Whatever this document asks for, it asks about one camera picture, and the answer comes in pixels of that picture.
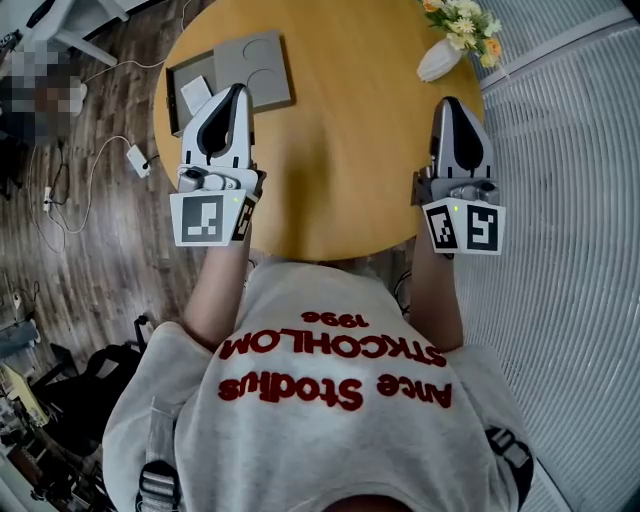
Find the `forearm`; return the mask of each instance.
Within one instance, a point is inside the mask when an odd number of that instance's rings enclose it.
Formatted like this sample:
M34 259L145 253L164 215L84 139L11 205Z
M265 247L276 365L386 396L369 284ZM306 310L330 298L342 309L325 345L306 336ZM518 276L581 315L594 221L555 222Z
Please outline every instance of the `forearm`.
M463 342L453 260L433 252L427 230L422 218L413 253L409 323L438 350L449 352Z
M212 352L235 330L249 258L250 232L242 245L211 247L182 316L182 326Z

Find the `power strip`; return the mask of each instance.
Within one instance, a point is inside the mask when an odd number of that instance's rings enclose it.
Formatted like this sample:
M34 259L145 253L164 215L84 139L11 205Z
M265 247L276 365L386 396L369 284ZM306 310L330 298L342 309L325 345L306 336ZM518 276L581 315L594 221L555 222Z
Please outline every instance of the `power strip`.
M44 200L42 201L42 209L49 213L51 210L51 187L44 187Z

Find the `yellow flower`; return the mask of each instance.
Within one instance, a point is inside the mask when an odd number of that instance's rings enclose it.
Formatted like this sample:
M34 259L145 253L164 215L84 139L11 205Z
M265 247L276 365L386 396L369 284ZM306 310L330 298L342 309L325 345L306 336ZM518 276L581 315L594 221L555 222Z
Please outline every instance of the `yellow flower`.
M453 22L450 26L451 30L453 30L457 34L473 34L473 31L475 30L473 21L468 20L467 18L460 18L458 19L458 21Z
M487 53L489 55L493 55L494 57L500 57L500 55L502 55L502 46L500 45L500 41L495 37L485 39L484 45L486 46Z
M483 68L492 68L497 63L498 57L496 57L495 55L489 55L488 53L485 53L484 55L482 55L482 57L480 57L480 64L482 64Z
M442 0L422 0L422 6L427 12L436 12L443 5L444 3L442 2Z

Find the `round wooden table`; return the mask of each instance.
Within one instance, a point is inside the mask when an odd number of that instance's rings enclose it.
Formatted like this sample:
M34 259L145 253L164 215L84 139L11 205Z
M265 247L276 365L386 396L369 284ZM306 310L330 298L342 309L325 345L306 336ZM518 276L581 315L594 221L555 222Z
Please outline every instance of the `round wooden table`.
M434 109L456 96L482 119L471 64L426 84L420 59L442 34L415 0L216 0L189 24L165 66L223 41L278 29L294 106L254 116L253 158L267 172L253 247L300 260L365 256L415 235L412 174L429 161ZM153 123L176 184L164 69Z

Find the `sweatshirt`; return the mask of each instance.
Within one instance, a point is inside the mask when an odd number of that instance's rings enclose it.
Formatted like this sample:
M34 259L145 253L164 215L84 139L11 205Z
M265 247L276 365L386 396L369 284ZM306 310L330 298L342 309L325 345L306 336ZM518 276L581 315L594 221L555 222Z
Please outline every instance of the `sweatshirt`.
M154 332L103 440L105 484L135 510L151 403L179 410L180 510L320 512L356 495L413 511L516 511L533 456L494 351L441 354L379 281L258 266L214 353Z

